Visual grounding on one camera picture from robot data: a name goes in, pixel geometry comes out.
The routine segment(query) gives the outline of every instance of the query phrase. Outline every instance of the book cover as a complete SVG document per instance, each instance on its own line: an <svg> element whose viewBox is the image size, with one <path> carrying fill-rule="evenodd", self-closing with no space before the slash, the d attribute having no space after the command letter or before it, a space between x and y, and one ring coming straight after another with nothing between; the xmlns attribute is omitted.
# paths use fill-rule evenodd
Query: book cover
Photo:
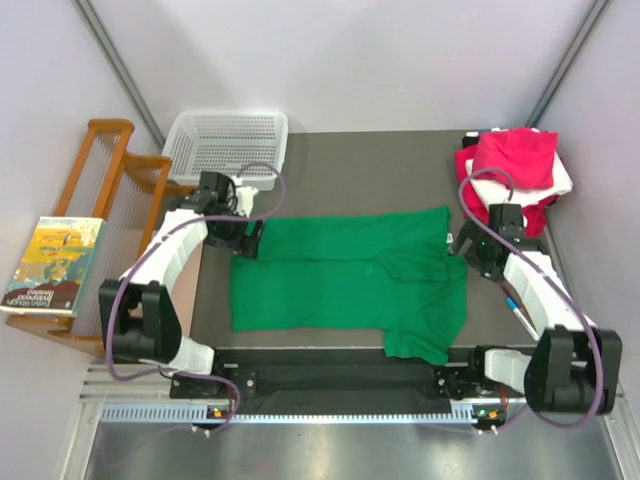
<svg viewBox="0 0 640 480"><path fill-rule="evenodd" d="M101 218L40 217L0 309L75 316L105 225Z"/></svg>

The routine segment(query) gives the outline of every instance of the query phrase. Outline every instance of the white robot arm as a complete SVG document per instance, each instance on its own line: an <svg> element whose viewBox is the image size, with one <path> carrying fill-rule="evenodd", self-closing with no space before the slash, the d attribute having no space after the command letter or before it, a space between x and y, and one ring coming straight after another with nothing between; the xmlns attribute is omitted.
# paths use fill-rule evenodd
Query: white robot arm
<svg viewBox="0 0 640 480"><path fill-rule="evenodd" d="M171 292L189 256L202 242L255 258L263 222L256 222L253 231L248 233L248 222L199 219L207 215L248 217L257 192L254 187L243 186L240 179L203 172L198 188L174 202L147 247L147 251L157 248L153 261L139 266L125 290L116 317L115 355L176 371L215 373L218 360L215 350L182 335ZM168 235L185 222L191 223ZM100 287L100 316L105 339L115 294L130 270L118 280L105 280Z"/></svg>
<svg viewBox="0 0 640 480"><path fill-rule="evenodd" d="M489 228L521 249L544 276L567 293L542 244L524 236L520 205L491 205ZM531 356L512 348L482 347L479 363L484 379L524 394L536 411L586 412L595 391L594 360L575 312L543 275L471 220L461 229L450 253L457 254L466 240L472 242L464 254L468 263L485 278L511 285L533 323L533 329L528 330L537 332ZM599 343L604 370L604 394L598 412L607 413L615 401L622 342L615 332L599 330L586 319Z"/></svg>

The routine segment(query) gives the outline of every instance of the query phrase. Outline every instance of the purple cable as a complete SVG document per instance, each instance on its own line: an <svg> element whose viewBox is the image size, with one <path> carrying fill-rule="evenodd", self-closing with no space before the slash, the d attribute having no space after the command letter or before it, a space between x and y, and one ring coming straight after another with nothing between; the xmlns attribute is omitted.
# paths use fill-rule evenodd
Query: purple cable
<svg viewBox="0 0 640 480"><path fill-rule="evenodd" d="M587 413L582 418L580 418L579 420L573 423L556 422L555 420L551 420L550 418L547 418L538 412L533 412L533 413L538 418L548 423L549 425L553 425L554 427L564 428L568 430L583 427L588 422L590 422L591 419L596 415L598 408L600 408L600 402L602 401L604 373L602 368L602 356L600 353L600 348L598 347L598 342L596 340L595 335L593 334L593 330L591 330L591 326L589 325L589 322L585 318L584 313L582 312L582 309L578 306L578 304L574 302L573 299L569 295L567 295L562 288L558 287L555 284L555 282L553 282L547 276L547 274L545 274L542 271L542 269L535 264L535 262L530 260L526 255L524 255L520 250L514 247L511 243L507 242L504 238L502 238L496 232L494 232L489 227L487 227L478 217L476 217L473 214L471 210L469 210L469 207L467 207L467 204L465 203L464 197L462 195L464 192L464 187L466 187L473 178L476 178L477 176L482 175L484 173L492 173L492 172L499 173L500 175L504 175L509 180L509 196L507 198L507 201L511 200L511 197L513 196L513 191L514 191L513 178L511 178L511 176L506 171L499 168L481 168L480 170L472 172L471 175L469 175L467 178L465 178L462 181L462 183L460 183L460 188L458 189L458 199L460 200L460 204L462 205L462 209L464 210L464 213L483 231L485 231L491 237L495 238L498 242L500 242L502 245L507 247L512 253L520 257L527 265L533 268L536 271L536 273L538 273L542 278L544 278L544 280L549 284L549 286L558 294L558 296L564 301L564 303L566 303L569 306L569 308L571 308L571 310L574 311L574 313L578 317L578 320L580 321L580 324L583 326L584 331L587 335L587 339L589 340L589 344L591 345L591 351L593 353L593 363L596 371L596 386L595 386L595 394L593 396L593 401L591 402L591 405L589 406L589 410L587 410ZM520 416L520 412L518 412L518 414L516 414L516 416L514 416L511 420L515 420L519 416ZM501 429L504 429L511 423L512 421L508 421L501 427Z"/></svg>
<svg viewBox="0 0 640 480"><path fill-rule="evenodd" d="M140 269L140 267L142 266L142 264L144 264L147 260L149 260L149 258L156 252L156 250L160 247L160 245L162 243L164 243L171 235L173 235L174 233L176 233L178 230L191 225L192 223L196 223L196 222L209 222L209 221L224 221L224 222L253 222L256 220L265 220L269 217L272 217L273 215L275 215L280 208L282 207L282 205L284 204L284 201L287 197L287 187L284 183L284 178L282 177L282 175L280 174L280 172L278 172L275 168L273 168L271 165L269 165L268 163L264 163L264 162L251 162L251 163L247 163L246 165L244 165L240 170L238 170L238 173L236 174L237 177L240 177L242 175L243 172L245 172L247 169L251 168L251 167L265 167L268 168L269 170L271 170L273 173L276 174L276 177L278 178L278 182L280 183L280 199L278 200L277 205L271 209L269 212L267 213L263 213L261 215L256 215L255 217L232 217L232 216L225 216L225 215L205 215L199 218L193 218L191 220L187 220L186 222L181 223L180 225L177 225L176 227L172 228L171 230L169 230L167 232L167 234L162 237L161 241L154 244L149 250L145 251L142 256L131 266L131 269L129 270L129 273L122 279L122 282L120 282L120 286L118 287L118 291L116 292L116 296L113 299L113 306L111 307L111 312L109 313L109 321L107 324L107 338L106 338L106 358L107 358L107 370L109 371L109 374L115 379L118 380L120 382L127 382L129 380L134 380L136 378L139 377L143 377L145 375L151 375L154 373L171 373L171 372L176 372L176 369L173 368L150 368L148 370L144 370L142 372L138 372L138 373L134 373L133 375L119 375L118 372L116 372L115 370L115 366L113 364L113 335L114 335L114 329L115 329L115 324L116 324L116 315L118 312L118 307L120 306L120 303L122 302L122 297L124 295L124 291L126 290L127 286L129 285L129 283L131 282L131 279L133 278L133 276L135 275L135 273ZM220 383L224 383L225 385L227 385L228 387L230 387L235 394L235 402L233 404L233 408L231 409L231 412L229 412L229 414L226 416L226 418L224 419L224 421L218 425L218 427L213 430L213 433L219 433L222 430L224 430L225 428L227 428L229 426L229 422L231 422L231 419L236 415L238 408L240 407L240 402L241 402L241 394L240 394L240 390L238 389L238 386L233 383L230 380L227 380L224 377L219 377L216 375L201 375L201 374L196 374L196 373L190 373L190 372L180 372L180 375L185 376L185 377L190 377L190 378L198 378L201 380L211 380L214 382L220 382ZM165 433L168 432L172 432L175 430L180 430L182 428L191 428L191 427L186 427L186 426L181 426L181 427L170 427L167 428L165 430L162 430L158 433L156 433L155 435L153 435L152 437L150 437L148 440L142 442L142 444L140 444L139 446L137 446L133 452L131 452L129 455L127 455L124 459L118 461L115 465L116 467L112 467L112 468L117 468L117 466L120 466L124 461L126 461L127 459L131 458L134 454L136 454L139 450L141 450L142 448L145 448L147 445L149 445L150 443L154 442L157 438L159 438L160 436L164 435Z"/></svg>

